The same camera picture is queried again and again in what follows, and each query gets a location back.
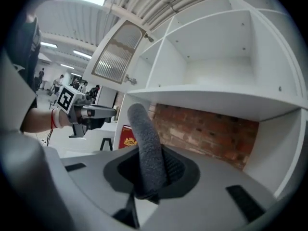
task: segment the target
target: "wristband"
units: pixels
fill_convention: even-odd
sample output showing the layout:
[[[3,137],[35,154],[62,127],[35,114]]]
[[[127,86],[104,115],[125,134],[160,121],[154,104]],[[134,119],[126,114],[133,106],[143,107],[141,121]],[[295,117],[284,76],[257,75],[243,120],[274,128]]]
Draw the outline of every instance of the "wristband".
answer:
[[[60,124],[60,109],[57,108],[53,114],[53,122],[54,122],[54,125],[56,126],[56,128],[63,128],[63,126],[61,126]]]

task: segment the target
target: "white shelf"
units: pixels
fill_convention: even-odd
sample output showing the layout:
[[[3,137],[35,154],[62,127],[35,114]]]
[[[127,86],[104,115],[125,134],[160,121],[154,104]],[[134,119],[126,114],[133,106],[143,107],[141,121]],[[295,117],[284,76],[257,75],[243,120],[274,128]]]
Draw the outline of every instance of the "white shelf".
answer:
[[[166,34],[170,21],[171,18],[163,22],[161,25],[159,25],[158,28],[156,28],[152,32],[152,34],[157,38],[157,40],[161,39]]]
[[[194,20],[167,34],[167,39],[188,62],[247,57],[250,28],[249,11],[228,11]]]
[[[298,63],[297,74],[301,82],[303,96],[306,97],[308,87],[308,49],[292,18],[285,13],[260,9],[272,24],[275,32],[286,40],[288,50],[294,54],[295,66]]]
[[[171,28],[174,30],[196,19],[231,10],[232,6],[229,0],[205,0],[175,15],[176,20],[172,22]]]
[[[237,84],[299,96],[296,78],[294,63],[272,28],[253,12],[237,10],[197,19],[167,34],[146,88]]]
[[[305,111],[299,109],[259,124],[254,148],[243,171],[276,198],[296,189],[299,183],[296,178],[300,178],[297,174],[301,172],[295,167],[299,161],[307,163],[307,153],[302,153],[306,122]]]
[[[297,108],[308,109],[308,101],[242,85],[178,85],[128,92],[152,103],[214,112],[262,121]]]
[[[155,57],[158,53],[158,49],[160,44],[162,43],[162,38],[152,44],[149,48],[147,48],[142,54],[141,58],[145,60],[148,64],[153,65]]]

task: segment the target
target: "black slot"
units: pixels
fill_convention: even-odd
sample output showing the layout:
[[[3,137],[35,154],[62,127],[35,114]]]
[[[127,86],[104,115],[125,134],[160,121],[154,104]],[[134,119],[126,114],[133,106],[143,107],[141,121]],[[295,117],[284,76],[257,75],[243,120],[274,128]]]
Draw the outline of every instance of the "black slot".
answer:
[[[70,172],[70,171],[74,171],[74,170],[77,170],[77,169],[80,169],[80,168],[83,168],[83,167],[86,167],[86,165],[83,164],[83,163],[77,163],[77,164],[65,166],[65,169],[66,169],[67,172]]]
[[[248,222],[254,221],[265,213],[243,187],[239,185],[230,186],[226,190]]]

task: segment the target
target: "human arm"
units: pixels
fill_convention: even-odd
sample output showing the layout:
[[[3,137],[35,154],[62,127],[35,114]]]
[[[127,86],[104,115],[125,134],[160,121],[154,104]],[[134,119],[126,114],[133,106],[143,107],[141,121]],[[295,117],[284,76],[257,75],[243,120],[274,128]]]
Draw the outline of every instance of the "human arm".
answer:
[[[59,112],[59,122],[62,127],[71,126],[66,113],[62,110]],[[41,111],[38,108],[31,108],[26,114],[21,128],[22,131],[29,133],[38,133],[50,130],[51,110]]]

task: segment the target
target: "white cabinet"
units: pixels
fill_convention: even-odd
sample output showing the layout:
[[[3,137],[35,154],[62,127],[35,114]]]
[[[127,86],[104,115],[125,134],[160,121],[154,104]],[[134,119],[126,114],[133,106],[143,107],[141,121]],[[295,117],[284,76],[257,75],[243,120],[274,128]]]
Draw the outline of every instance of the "white cabinet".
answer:
[[[139,61],[148,41],[146,36],[141,26],[122,18],[97,47],[83,78],[121,92],[144,88],[142,80],[139,82],[134,74],[150,72],[144,62]]]
[[[108,33],[85,72],[85,79],[126,93],[115,150],[134,103],[245,118],[260,127],[244,172],[278,198],[296,188],[307,156],[308,51],[279,2],[205,0],[152,33],[130,23],[117,35],[125,23],[120,20]],[[112,38],[118,48],[103,58]],[[125,82],[126,75],[136,83]]]

